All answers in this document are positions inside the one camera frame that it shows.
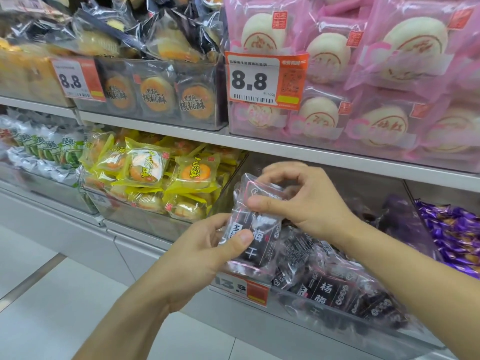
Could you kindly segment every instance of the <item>forearm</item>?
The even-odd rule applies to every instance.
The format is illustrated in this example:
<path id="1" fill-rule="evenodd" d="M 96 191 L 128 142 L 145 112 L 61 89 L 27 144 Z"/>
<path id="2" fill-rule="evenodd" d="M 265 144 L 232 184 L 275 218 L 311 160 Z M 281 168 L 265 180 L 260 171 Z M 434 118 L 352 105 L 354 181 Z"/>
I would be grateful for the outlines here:
<path id="1" fill-rule="evenodd" d="M 147 359 L 160 326 L 169 314 L 161 293 L 147 278 L 132 285 L 113 305 L 73 360 Z"/>
<path id="2" fill-rule="evenodd" d="M 345 252 L 358 260 L 459 359 L 477 359 L 480 282 L 358 222 Z"/>

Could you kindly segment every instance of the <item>floor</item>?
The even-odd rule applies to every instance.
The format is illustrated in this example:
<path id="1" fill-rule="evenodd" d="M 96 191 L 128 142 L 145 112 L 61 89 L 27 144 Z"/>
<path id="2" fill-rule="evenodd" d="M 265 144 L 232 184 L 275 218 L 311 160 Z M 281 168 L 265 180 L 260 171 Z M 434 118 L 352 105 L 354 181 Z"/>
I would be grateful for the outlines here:
<path id="1" fill-rule="evenodd" d="M 70 360 L 126 289 L 0 226 L 2 358 Z M 148 359 L 279 360 L 182 313 L 164 322 Z"/>

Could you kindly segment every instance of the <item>fingernail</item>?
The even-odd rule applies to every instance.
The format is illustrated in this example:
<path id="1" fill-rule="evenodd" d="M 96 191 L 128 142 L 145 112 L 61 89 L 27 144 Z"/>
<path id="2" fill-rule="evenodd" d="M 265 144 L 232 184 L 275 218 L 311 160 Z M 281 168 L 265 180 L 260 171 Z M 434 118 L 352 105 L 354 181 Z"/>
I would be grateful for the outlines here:
<path id="1" fill-rule="evenodd" d="M 250 230 L 241 230 L 240 231 L 240 239 L 245 243 L 250 243 L 253 238 L 253 234 Z"/>
<path id="2" fill-rule="evenodd" d="M 247 205 L 250 209 L 256 210 L 261 207 L 262 198 L 260 196 L 251 196 L 248 201 Z"/>

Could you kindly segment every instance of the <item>dried plum package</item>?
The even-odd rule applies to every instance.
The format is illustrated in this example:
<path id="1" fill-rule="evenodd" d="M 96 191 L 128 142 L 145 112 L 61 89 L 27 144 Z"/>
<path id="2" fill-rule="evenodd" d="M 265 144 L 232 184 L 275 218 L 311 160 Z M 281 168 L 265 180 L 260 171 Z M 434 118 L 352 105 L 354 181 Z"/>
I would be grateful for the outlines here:
<path id="1" fill-rule="evenodd" d="M 223 244 L 243 229 L 253 233 L 253 242 L 235 260 L 227 263 L 228 269 L 256 280 L 271 282 L 277 269 L 278 248 L 282 218 L 250 211 L 245 203 L 250 196 L 261 195 L 283 199 L 283 189 L 274 184 L 262 184 L 257 177 L 244 174 L 240 182 L 237 201 L 220 241 Z"/>
<path id="2" fill-rule="evenodd" d="M 297 227 L 285 225 L 280 231 L 280 241 L 278 268 L 272 285 L 287 290 L 297 283 L 298 274 L 303 272 L 315 247 L 315 239 Z"/>

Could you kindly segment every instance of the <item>right hand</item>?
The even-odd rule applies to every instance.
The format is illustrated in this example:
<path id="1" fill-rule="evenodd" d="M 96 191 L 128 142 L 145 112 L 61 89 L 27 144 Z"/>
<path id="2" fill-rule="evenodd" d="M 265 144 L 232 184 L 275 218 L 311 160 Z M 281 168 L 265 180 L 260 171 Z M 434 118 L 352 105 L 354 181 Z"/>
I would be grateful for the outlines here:
<path id="1" fill-rule="evenodd" d="M 296 180 L 300 185 L 292 199 L 251 196 L 247 207 L 287 218 L 310 236 L 344 248 L 362 221 L 347 207 L 325 170 L 301 162 L 280 162 L 264 168 L 257 179 L 275 184 L 285 180 Z"/>

